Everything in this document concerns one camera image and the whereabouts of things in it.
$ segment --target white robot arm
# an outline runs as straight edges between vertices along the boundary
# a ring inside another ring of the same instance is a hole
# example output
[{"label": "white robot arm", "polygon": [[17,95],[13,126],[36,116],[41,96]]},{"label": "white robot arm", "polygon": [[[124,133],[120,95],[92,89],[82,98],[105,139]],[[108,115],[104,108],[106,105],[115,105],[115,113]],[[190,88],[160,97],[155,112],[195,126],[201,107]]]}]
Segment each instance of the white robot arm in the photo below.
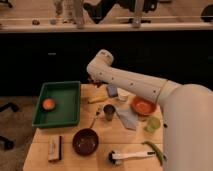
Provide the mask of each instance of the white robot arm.
[{"label": "white robot arm", "polygon": [[100,50],[88,64],[92,79],[111,83],[158,103],[164,114],[164,171],[212,171],[213,93],[196,84],[112,68],[113,55]]}]

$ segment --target wooden bowl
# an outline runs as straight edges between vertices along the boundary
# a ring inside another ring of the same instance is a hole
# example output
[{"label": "wooden bowl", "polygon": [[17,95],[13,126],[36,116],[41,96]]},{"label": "wooden bowl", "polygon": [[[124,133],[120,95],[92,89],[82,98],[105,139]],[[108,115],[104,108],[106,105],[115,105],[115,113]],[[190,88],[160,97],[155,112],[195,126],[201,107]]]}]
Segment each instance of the wooden bowl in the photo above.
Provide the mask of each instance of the wooden bowl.
[{"label": "wooden bowl", "polygon": [[98,148],[98,144],[98,135],[89,128],[78,131],[73,138],[73,148],[82,156],[92,154]]}]

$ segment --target orange ball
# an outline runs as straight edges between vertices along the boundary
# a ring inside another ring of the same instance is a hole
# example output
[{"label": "orange ball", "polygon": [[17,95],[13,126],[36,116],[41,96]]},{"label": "orange ball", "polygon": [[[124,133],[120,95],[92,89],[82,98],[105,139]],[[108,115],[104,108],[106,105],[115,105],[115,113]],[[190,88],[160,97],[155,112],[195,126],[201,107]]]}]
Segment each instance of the orange ball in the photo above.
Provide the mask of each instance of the orange ball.
[{"label": "orange ball", "polygon": [[42,106],[45,110],[52,110],[55,108],[55,100],[47,98],[43,101]]}]

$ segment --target cloth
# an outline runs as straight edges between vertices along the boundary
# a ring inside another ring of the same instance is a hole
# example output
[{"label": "cloth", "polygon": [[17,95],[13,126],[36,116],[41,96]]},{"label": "cloth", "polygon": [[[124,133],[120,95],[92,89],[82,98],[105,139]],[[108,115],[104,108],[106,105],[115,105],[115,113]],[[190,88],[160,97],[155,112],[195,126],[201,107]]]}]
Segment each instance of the cloth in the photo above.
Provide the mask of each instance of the cloth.
[{"label": "cloth", "polygon": [[138,126],[138,114],[131,108],[123,109],[116,107],[116,113],[125,128],[136,130]]}]

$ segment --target box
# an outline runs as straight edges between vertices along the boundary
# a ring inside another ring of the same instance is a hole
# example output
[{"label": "box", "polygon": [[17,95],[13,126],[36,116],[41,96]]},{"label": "box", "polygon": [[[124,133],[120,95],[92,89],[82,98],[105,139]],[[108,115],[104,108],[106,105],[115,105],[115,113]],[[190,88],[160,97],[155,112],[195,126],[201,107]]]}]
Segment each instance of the box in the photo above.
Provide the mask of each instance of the box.
[{"label": "box", "polygon": [[[53,110],[45,110],[42,103],[46,98],[55,100]],[[80,81],[47,82],[42,85],[32,126],[54,128],[73,126],[80,119]]]}]

